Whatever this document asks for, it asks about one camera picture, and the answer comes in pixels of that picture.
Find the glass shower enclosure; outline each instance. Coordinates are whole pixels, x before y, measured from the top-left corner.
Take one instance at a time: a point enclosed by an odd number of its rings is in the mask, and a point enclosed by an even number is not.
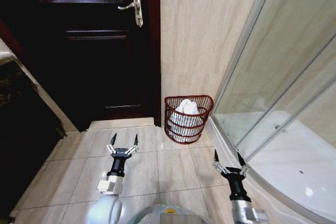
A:
[[[336,222],[336,0],[256,0],[213,120],[252,170]]]

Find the wastebasket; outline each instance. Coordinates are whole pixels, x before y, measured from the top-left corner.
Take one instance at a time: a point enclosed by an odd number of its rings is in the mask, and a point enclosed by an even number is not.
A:
[[[184,114],[175,109],[184,99],[197,103],[199,114]],[[214,107],[214,101],[208,95],[189,95],[166,97],[164,131],[166,135],[179,144],[191,144],[202,135],[206,120]]]

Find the dark wooden door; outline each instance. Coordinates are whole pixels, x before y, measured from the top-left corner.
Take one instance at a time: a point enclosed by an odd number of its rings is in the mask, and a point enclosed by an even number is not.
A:
[[[160,124],[159,0],[141,0],[141,28],[134,8],[117,8],[131,2],[2,0],[22,60],[80,130],[92,120],[155,113]]]

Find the white cloth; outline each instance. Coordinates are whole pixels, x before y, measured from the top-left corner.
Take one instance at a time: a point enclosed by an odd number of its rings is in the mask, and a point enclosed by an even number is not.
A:
[[[198,109],[197,109],[197,103],[192,102],[189,99],[183,100],[175,110],[177,112],[189,114],[189,115],[199,114]],[[180,115],[175,112],[170,116],[170,120],[180,126],[187,126],[187,127],[197,126],[202,123],[201,118]],[[185,136],[192,135],[192,131],[182,129],[181,127],[176,126],[170,121],[168,121],[168,125],[171,127],[172,131],[177,134],[185,135]]]

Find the door handle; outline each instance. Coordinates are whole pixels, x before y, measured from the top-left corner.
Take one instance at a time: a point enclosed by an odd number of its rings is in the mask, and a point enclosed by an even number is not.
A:
[[[129,4],[128,6],[122,7],[118,6],[119,10],[126,10],[128,8],[134,7],[135,11],[135,22],[139,27],[143,25],[142,19],[142,11],[141,11],[141,0],[133,0],[133,3]]]

